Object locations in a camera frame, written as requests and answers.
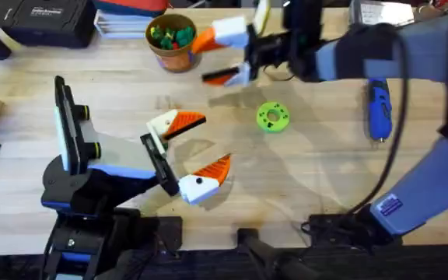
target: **green donut toy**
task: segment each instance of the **green donut toy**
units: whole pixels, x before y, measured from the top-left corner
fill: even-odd
[[[277,120],[269,119],[268,114],[275,114]],[[289,111],[284,105],[277,102],[264,103],[258,108],[257,124],[266,132],[280,132],[289,124]]]

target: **wooden tabletop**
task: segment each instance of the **wooden tabletop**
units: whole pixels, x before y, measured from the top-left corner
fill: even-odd
[[[192,18],[199,31],[214,19],[249,9],[170,10]],[[281,30],[273,9],[266,33]],[[346,9],[324,10],[324,38],[347,29]],[[126,203],[145,215],[180,215],[183,249],[236,246],[240,227],[260,229],[275,247],[304,247],[299,224],[310,214],[341,212],[366,196],[383,168],[390,143],[373,146],[364,133],[363,80],[272,82],[266,75],[248,88],[204,85],[200,74],[243,60],[243,52],[207,53],[184,74],[162,70],[144,40],[101,40],[85,50],[21,47],[0,61],[0,254],[41,254],[55,213],[40,204],[41,178],[58,154],[54,129],[55,75],[72,87],[75,101],[90,106],[97,131],[139,142],[146,121],[177,108],[207,116],[207,123],[178,136],[170,161],[188,170],[208,155],[231,152],[232,167],[220,192],[201,206],[169,198],[156,187]],[[287,76],[279,69],[278,76]],[[390,80],[393,116],[400,86]],[[439,83],[411,82],[411,102],[401,149],[385,189],[393,186],[438,138],[445,95]],[[290,125],[264,133],[255,122],[264,102],[285,104]],[[408,244],[448,243],[448,211],[405,237]]]

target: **blue tool handle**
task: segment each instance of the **blue tool handle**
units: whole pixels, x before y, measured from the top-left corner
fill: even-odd
[[[392,105],[386,79],[369,79],[369,136],[383,141],[392,132]]]

